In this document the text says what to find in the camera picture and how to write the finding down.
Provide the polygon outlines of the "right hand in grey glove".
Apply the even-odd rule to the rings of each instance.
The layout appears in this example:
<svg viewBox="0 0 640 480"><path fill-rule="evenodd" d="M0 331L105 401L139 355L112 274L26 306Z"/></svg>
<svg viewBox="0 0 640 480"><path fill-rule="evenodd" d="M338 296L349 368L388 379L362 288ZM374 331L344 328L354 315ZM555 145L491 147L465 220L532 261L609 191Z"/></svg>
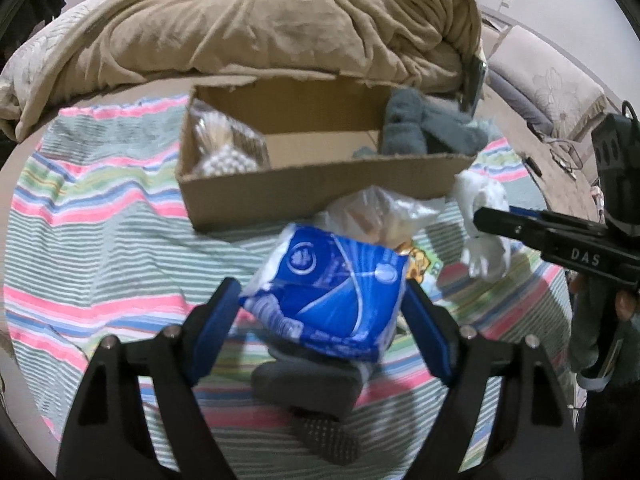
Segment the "right hand in grey glove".
<svg viewBox="0 0 640 480"><path fill-rule="evenodd" d="M574 295L574 313L568 344L570 369L587 376L612 347L608 332L624 328L620 353L613 364L608 385L623 387L639 380L639 297L613 284L578 275L570 285Z"/></svg>

